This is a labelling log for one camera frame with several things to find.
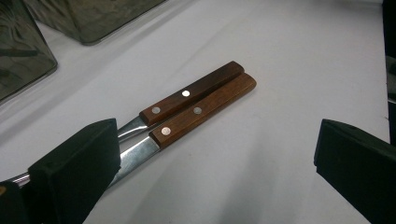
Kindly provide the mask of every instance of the wooden handle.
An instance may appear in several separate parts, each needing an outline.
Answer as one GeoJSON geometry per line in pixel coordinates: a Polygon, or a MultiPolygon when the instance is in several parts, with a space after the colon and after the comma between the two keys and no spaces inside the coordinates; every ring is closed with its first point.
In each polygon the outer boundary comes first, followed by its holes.
{"type": "Polygon", "coordinates": [[[166,120],[183,107],[201,100],[210,92],[215,91],[218,87],[242,73],[244,73],[244,68],[240,64],[236,62],[227,63],[209,75],[190,84],[190,86],[146,108],[140,112],[139,116],[148,126],[166,120]]]}
{"type": "Polygon", "coordinates": [[[205,99],[169,119],[154,129],[149,136],[160,149],[164,149],[255,87],[256,80],[248,74],[242,74],[206,96],[205,99]]]}

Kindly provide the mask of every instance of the table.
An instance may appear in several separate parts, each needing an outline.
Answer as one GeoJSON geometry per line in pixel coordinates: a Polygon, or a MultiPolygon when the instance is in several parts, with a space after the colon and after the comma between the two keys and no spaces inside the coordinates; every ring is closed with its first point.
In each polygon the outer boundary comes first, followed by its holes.
{"type": "Polygon", "coordinates": [[[0,179],[229,61],[256,89],[107,191],[85,223],[368,223],[313,164],[322,119],[389,140],[381,1],[169,0],[0,106],[0,179]]]}

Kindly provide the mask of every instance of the transparent container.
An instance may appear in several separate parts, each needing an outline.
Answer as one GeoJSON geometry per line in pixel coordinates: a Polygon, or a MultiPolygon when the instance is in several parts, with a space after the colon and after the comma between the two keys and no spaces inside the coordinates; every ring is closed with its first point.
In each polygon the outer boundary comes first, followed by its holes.
{"type": "Polygon", "coordinates": [[[0,0],[0,102],[56,70],[57,62],[22,0],[0,0]]]}
{"type": "Polygon", "coordinates": [[[35,20],[83,45],[98,43],[165,0],[24,0],[35,20]]]}

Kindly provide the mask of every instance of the knife handle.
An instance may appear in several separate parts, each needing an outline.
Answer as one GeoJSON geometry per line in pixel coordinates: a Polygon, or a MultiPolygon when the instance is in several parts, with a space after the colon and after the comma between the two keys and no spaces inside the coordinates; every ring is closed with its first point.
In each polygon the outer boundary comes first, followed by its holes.
{"type": "Polygon", "coordinates": [[[190,84],[190,86],[144,109],[139,116],[147,126],[166,120],[175,115],[180,109],[201,100],[210,92],[215,91],[218,87],[242,73],[244,73],[244,68],[240,64],[236,62],[227,63],[209,75],[190,84]]]}
{"type": "Polygon", "coordinates": [[[169,119],[149,133],[149,136],[160,149],[164,149],[255,87],[256,80],[248,74],[242,74],[169,119]]]}

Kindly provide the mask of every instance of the dark brown handle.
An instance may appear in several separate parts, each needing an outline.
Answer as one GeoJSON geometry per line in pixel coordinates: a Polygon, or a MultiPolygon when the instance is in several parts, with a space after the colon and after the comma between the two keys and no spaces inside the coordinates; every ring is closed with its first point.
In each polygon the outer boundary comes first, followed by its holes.
{"type": "Polygon", "coordinates": [[[169,119],[154,129],[149,136],[164,149],[255,87],[256,80],[248,74],[242,74],[169,119]]]}
{"type": "Polygon", "coordinates": [[[218,87],[242,73],[244,73],[244,68],[240,64],[236,62],[227,63],[209,75],[190,84],[190,86],[146,108],[140,112],[139,116],[148,126],[166,120],[183,107],[201,100],[210,92],[215,91],[218,87]]]}

